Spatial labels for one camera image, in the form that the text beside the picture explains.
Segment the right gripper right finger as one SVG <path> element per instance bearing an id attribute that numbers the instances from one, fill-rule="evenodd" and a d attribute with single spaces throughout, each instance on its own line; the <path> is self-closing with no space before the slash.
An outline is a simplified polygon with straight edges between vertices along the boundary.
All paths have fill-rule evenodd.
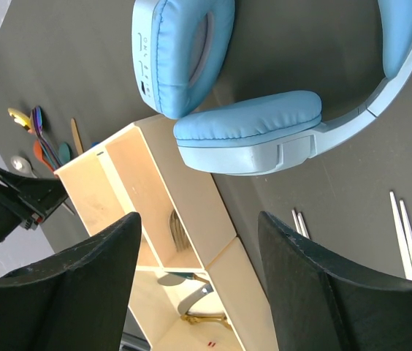
<path id="1" fill-rule="evenodd" d="M 412 350 L 412 281 L 346 259 L 269 212 L 258 237 L 280 350 Z"/>

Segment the ornate gold spoon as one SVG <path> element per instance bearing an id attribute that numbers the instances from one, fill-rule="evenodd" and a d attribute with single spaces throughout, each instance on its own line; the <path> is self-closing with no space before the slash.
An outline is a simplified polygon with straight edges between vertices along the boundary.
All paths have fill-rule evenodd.
<path id="1" fill-rule="evenodd" d="M 229 324 L 227 316 L 225 314 L 182 314 L 180 316 L 182 321 L 189 323 L 190 325 L 198 325 L 206 322 L 216 322 L 225 328 L 232 330 L 232 326 Z"/>

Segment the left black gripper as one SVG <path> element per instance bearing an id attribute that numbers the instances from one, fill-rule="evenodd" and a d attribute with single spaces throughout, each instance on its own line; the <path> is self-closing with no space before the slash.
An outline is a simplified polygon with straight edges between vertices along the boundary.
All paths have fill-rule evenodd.
<path id="1" fill-rule="evenodd" d="M 0 243 L 16 227 L 37 228 L 67 198 L 57 178 L 29 178 L 0 168 Z"/>

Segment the teal silicone spoon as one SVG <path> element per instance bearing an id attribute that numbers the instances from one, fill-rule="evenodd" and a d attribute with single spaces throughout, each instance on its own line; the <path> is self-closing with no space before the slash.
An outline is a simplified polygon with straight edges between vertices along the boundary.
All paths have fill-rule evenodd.
<path id="1" fill-rule="evenodd" d="M 72 159 L 71 148 L 67 143 L 61 143 L 58 147 L 58 158 L 62 165 L 70 162 Z"/>

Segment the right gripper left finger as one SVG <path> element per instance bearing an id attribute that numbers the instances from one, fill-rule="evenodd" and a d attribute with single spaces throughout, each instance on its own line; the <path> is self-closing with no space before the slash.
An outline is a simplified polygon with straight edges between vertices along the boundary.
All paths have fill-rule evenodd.
<path id="1" fill-rule="evenodd" d="M 118 350 L 141 235 L 131 212 L 0 277 L 0 350 Z"/>

